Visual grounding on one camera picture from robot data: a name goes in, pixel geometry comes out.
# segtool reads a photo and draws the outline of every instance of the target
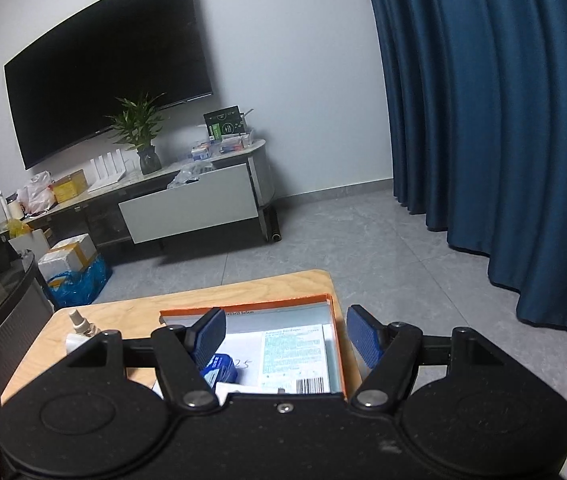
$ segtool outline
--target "baseboard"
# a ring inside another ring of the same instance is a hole
[[[373,180],[372,182],[362,182],[361,184],[351,184],[350,186],[332,187],[330,189],[321,189],[319,191],[310,191],[308,193],[301,193],[299,195],[283,196],[275,200],[275,206],[290,207],[300,204],[307,204],[310,202],[319,202],[321,200],[341,198],[344,196],[371,193],[384,189],[392,189],[391,178]]]

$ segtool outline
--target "plastic bag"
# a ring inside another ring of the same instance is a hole
[[[62,272],[48,280],[48,285],[60,307],[88,305],[97,299],[112,273],[103,256],[97,254],[83,272]],[[59,278],[64,280],[59,285],[51,285]]]
[[[168,184],[166,189],[172,189],[173,187],[183,186],[183,184],[196,182],[199,180],[199,175],[202,173],[208,173],[212,170],[214,170],[212,162],[207,162],[205,160],[197,160],[196,162],[187,164],[179,170],[177,176],[174,177],[170,184]]]
[[[28,224],[23,223],[21,220],[15,220],[14,218],[8,220],[6,226],[8,227],[10,238],[17,238],[18,236],[32,232],[32,228]]]
[[[24,206],[27,214],[43,213],[55,205],[56,200],[51,186],[50,173],[43,171],[37,173],[17,191],[17,200]]]

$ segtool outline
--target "white box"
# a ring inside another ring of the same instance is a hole
[[[78,246],[64,247],[44,254],[39,260],[39,271],[48,282],[58,274],[83,270],[84,264],[78,255]]]
[[[26,233],[25,235],[20,235],[16,238],[11,238],[9,241],[12,248],[18,253],[25,250],[33,251],[33,253],[35,253],[35,258],[38,260],[50,250],[48,240],[46,240],[46,236],[44,236],[41,229],[37,229],[31,233]]]
[[[95,254],[97,253],[97,249],[95,248],[95,245],[90,239],[90,235],[88,234],[66,238],[65,240],[59,242],[58,244],[55,244],[52,248],[58,249],[60,247],[65,247],[71,244],[79,245],[83,258],[86,260],[87,263],[90,263],[92,259],[95,257]]]

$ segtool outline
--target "drawer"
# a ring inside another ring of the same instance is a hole
[[[136,244],[257,217],[246,164],[201,174],[198,182],[133,198],[119,208]]]

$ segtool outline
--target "small plant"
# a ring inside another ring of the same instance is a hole
[[[161,130],[161,126],[158,126],[161,114],[152,103],[161,95],[152,99],[148,99],[148,94],[141,95],[136,103],[118,97],[124,110],[116,116],[107,116],[113,121],[112,128],[115,131],[111,139],[116,139],[117,144],[131,144],[129,150],[141,151],[151,146],[152,139]]]

